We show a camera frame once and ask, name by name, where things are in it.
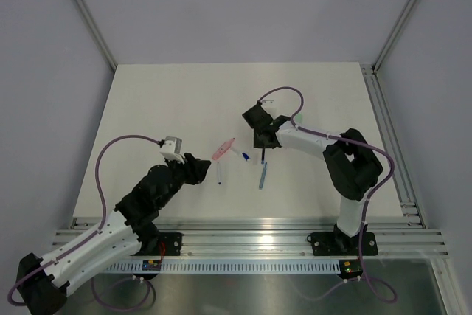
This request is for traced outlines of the white marker blue tip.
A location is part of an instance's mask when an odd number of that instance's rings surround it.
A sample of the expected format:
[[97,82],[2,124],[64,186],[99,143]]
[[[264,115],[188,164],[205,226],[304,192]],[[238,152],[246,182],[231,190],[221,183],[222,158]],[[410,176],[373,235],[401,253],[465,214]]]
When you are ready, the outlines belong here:
[[216,173],[217,173],[217,182],[218,185],[222,185],[222,170],[221,170],[221,164],[219,161],[216,161]]

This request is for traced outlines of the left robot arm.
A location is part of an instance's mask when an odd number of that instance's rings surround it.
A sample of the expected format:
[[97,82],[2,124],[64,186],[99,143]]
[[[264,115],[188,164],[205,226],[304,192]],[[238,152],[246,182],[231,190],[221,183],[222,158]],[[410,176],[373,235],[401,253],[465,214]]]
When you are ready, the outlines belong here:
[[201,184],[209,160],[185,153],[177,160],[155,165],[112,211],[67,244],[37,256],[24,256],[15,289],[31,314],[55,314],[84,282],[118,260],[159,247],[154,221],[185,185]]

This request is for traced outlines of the light blue pen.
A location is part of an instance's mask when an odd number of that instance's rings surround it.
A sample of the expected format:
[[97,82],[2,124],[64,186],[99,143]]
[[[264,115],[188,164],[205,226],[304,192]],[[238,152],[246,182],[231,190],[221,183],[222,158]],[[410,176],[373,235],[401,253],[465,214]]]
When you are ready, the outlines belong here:
[[263,187],[264,187],[264,183],[265,183],[265,179],[266,179],[267,167],[268,167],[268,163],[267,163],[267,162],[264,162],[264,163],[263,163],[263,169],[262,169],[261,175],[260,175],[260,181],[259,181],[259,184],[258,184],[258,189],[259,189],[259,190],[262,190]]

